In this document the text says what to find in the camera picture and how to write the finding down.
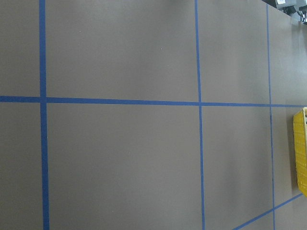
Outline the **yellow plastic basket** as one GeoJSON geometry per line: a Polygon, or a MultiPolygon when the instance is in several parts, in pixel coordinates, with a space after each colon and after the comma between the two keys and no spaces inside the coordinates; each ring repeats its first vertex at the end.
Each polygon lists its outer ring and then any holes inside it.
{"type": "Polygon", "coordinates": [[[295,167],[297,185],[307,196],[307,108],[303,107],[293,116],[295,167]]]}

